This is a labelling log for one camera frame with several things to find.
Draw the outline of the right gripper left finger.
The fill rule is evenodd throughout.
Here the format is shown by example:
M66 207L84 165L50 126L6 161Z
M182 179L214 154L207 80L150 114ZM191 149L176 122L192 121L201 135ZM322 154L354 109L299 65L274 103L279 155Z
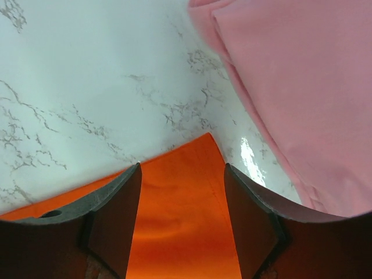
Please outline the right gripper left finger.
M66 206L1 221L1 277L125 278L140 193L135 164Z

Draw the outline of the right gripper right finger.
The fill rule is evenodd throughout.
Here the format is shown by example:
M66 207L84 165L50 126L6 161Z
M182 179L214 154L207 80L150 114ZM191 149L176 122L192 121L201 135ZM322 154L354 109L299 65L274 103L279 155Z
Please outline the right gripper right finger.
M307 208L230 164L224 187L243 278L371 277L371 213L341 217Z

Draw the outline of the orange t shirt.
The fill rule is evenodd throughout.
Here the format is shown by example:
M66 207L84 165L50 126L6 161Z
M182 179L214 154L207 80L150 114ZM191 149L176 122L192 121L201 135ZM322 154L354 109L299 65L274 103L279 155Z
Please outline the orange t shirt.
M125 278L240 278L224 193L225 162L212 136L140 166L141 193ZM40 217L120 174L12 211L1 221Z

